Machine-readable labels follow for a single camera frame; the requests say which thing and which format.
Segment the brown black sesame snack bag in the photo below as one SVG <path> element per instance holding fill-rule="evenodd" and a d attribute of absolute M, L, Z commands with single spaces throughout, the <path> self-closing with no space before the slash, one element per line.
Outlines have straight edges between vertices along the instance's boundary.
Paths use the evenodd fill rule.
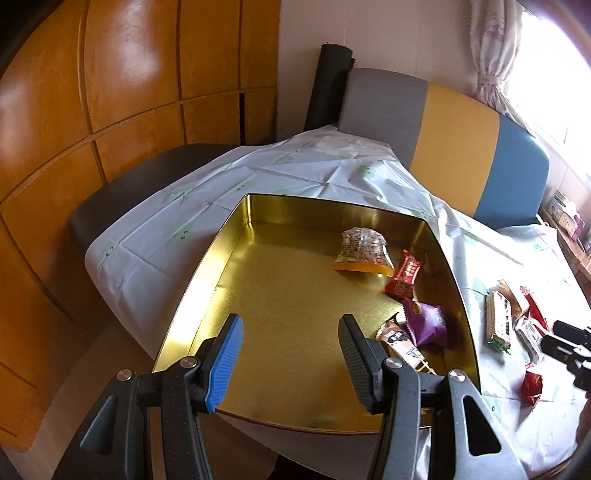
<path fill-rule="evenodd" d="M 396 356 L 420 373 L 435 375 L 436 371 L 412 342 L 410 335 L 397 322 L 396 316 L 388 319 L 376 332 L 375 339 L 391 356 Z"/>

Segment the clear orange peanut snack bag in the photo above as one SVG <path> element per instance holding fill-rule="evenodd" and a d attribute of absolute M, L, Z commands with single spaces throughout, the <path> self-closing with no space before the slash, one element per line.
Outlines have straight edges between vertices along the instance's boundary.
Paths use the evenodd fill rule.
<path fill-rule="evenodd" d="M 341 250 L 335 258 L 334 269 L 394 276 L 394 264 L 384 236 L 366 227 L 353 227 L 342 232 Z"/>

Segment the white wrapped snack bar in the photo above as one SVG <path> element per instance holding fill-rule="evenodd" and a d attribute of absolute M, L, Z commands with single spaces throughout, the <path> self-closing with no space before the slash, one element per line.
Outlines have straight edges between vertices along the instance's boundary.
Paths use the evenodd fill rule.
<path fill-rule="evenodd" d="M 530 364 L 537 365 L 543 355 L 541 341 L 543 336 L 534 326 L 533 321 L 528 315 L 522 315 L 517 319 L 514 325 L 514 331 L 522 345 L 528 352 Z"/>

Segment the long red snack packet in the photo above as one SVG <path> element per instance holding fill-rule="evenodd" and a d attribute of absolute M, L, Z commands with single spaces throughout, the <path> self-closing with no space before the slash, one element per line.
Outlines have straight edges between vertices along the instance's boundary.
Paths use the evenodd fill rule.
<path fill-rule="evenodd" d="M 520 291 L 527 302 L 525 314 L 533 321 L 535 328 L 541 335 L 549 334 L 550 330 L 547 320 L 534 300 L 532 292 L 526 286 L 521 286 Z"/>

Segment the small red candy packet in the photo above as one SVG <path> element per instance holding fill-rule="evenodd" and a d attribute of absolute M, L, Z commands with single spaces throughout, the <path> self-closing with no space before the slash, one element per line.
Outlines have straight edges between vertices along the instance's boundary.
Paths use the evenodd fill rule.
<path fill-rule="evenodd" d="M 542 396 L 543 392 L 543 378 L 539 373 L 531 370 L 525 372 L 521 387 L 520 394 L 522 400 L 530 405 L 535 406 Z"/>

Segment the beige pastry packet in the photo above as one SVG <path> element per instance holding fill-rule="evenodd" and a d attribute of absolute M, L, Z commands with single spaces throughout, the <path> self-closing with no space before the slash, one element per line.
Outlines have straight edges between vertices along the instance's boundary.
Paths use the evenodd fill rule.
<path fill-rule="evenodd" d="M 517 320 L 528 311 L 529 302 L 521 287 L 515 282 L 499 280 L 497 290 L 509 301 L 514 320 Z"/>

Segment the purple snack packet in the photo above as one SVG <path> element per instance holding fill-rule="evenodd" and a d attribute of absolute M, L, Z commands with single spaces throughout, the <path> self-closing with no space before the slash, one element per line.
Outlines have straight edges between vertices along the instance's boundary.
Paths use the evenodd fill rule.
<path fill-rule="evenodd" d="M 428 344 L 447 346 L 447 325 L 439 306 L 418 302 L 414 299 L 405 299 L 403 308 L 406 329 L 417 347 Z"/>

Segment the cracker pack green end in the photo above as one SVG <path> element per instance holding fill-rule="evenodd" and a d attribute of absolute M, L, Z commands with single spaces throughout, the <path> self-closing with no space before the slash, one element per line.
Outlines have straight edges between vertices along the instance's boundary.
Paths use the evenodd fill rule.
<path fill-rule="evenodd" d="M 509 352 L 511 330 L 509 300 L 498 291 L 490 291 L 486 298 L 486 342 L 501 352 Z"/>

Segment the wooden side shelf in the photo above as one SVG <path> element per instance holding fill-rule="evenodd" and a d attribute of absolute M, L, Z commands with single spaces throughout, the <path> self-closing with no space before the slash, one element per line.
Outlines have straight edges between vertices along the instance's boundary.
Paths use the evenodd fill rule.
<path fill-rule="evenodd" d="M 563 255 L 581 290 L 585 295 L 588 295 L 590 293 L 590 256 L 577 242 L 568 236 L 567 232 L 556 223 L 544 207 L 540 208 L 539 213 L 546 223 L 557 230 L 558 243 Z"/>

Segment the white green cloud tablecloth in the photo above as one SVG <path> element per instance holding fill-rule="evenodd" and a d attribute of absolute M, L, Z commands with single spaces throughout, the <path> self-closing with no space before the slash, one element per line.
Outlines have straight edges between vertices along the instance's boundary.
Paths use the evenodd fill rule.
<path fill-rule="evenodd" d="M 166 339 L 190 342 L 197 333 L 195 322 L 174 327 L 173 317 L 214 236 L 249 194 L 342 201 L 425 221 L 477 337 L 485 297 L 499 280 L 528 287 L 548 321 L 590 322 L 553 228 L 535 221 L 495 230 L 433 195 L 391 149 L 327 127 L 222 154 L 129 210 L 88 247 L 92 281 L 151 357 Z"/>

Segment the gold maroon gift tin box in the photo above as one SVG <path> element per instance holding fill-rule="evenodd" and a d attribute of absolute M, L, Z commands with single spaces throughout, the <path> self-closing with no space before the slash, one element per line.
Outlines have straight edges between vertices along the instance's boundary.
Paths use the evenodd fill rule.
<path fill-rule="evenodd" d="M 446 347 L 424 355 L 439 374 L 480 378 L 464 301 L 425 220 L 393 211 L 302 197 L 242 198 L 201 259 L 174 314 L 155 366 L 163 370 L 214 337 L 229 314 L 245 325 L 242 349 L 219 411 L 253 424 L 307 433 L 373 434 L 381 420 L 356 398 L 339 347 L 339 318 L 355 316 L 373 336 L 401 304 L 383 275 L 339 272 L 342 232 L 370 227 L 394 262 L 405 252 L 422 267 L 416 298 L 440 306 Z"/>

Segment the grey yellow blue sofa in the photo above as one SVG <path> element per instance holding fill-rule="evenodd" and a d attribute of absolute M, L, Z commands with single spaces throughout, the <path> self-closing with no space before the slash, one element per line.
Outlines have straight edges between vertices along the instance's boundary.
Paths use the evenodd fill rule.
<path fill-rule="evenodd" d="M 499 230 L 536 221 L 549 174 L 539 142 L 483 103 L 435 82 L 349 72 L 339 131 L 389 145 L 452 208 Z"/>

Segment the dark round chair seat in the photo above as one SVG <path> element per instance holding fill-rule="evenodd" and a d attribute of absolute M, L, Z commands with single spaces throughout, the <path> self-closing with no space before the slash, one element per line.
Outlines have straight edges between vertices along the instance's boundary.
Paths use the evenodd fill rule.
<path fill-rule="evenodd" d="M 69 219 L 77 244 L 87 250 L 108 227 L 142 201 L 235 145 L 188 144 L 165 151 L 133 167 L 84 200 Z"/>

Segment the white window curtain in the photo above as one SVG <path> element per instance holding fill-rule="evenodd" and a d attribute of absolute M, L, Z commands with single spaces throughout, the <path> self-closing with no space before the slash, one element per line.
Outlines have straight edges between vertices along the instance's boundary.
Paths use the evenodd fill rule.
<path fill-rule="evenodd" d="M 472 0 L 470 48 L 477 72 L 476 98 L 526 129 L 508 100 L 505 83 L 517 57 L 523 7 L 513 0 Z"/>

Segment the black rolled mat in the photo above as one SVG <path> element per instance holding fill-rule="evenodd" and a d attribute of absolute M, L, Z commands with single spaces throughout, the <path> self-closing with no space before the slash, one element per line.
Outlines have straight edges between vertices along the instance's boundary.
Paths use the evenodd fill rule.
<path fill-rule="evenodd" d="M 314 130 L 339 122 L 349 72 L 355 65 L 353 50 L 325 43 L 318 56 L 304 130 Z"/>

